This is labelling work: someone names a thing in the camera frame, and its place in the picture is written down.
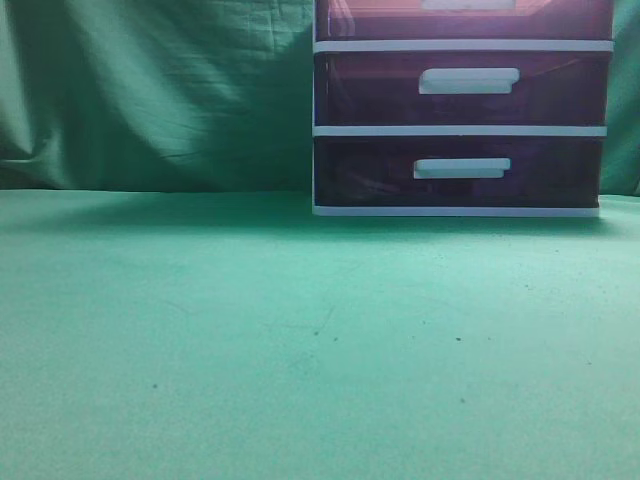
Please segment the plastic drawer unit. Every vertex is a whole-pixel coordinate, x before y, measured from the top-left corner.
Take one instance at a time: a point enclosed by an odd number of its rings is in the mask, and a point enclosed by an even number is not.
[[[612,0],[315,8],[316,214],[598,214]]]

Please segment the white drawer handle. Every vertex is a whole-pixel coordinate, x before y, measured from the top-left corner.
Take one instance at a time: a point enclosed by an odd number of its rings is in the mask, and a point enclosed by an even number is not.
[[[517,68],[432,68],[420,75],[421,95],[511,93]]]
[[[516,0],[422,0],[424,10],[512,10]]]
[[[413,165],[413,178],[502,178],[510,158],[430,158]]]

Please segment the green fabric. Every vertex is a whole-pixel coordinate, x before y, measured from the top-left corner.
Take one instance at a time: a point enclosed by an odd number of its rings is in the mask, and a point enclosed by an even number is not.
[[[640,4],[616,7],[602,187],[632,194]],[[0,169],[58,188],[308,190],[311,19],[311,0],[0,0]]]
[[[0,478],[638,479],[640,198],[602,204],[0,192]]]

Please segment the green tabletop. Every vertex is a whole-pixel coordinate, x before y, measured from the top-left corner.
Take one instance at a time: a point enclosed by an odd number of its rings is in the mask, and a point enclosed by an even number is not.
[[[0,478],[640,478],[640,198],[0,192]]]

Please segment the drawer bottom base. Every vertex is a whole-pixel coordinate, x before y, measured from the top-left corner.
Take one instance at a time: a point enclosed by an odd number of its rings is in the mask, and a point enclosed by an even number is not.
[[[331,217],[598,217],[599,208],[537,207],[325,207],[314,215]]]

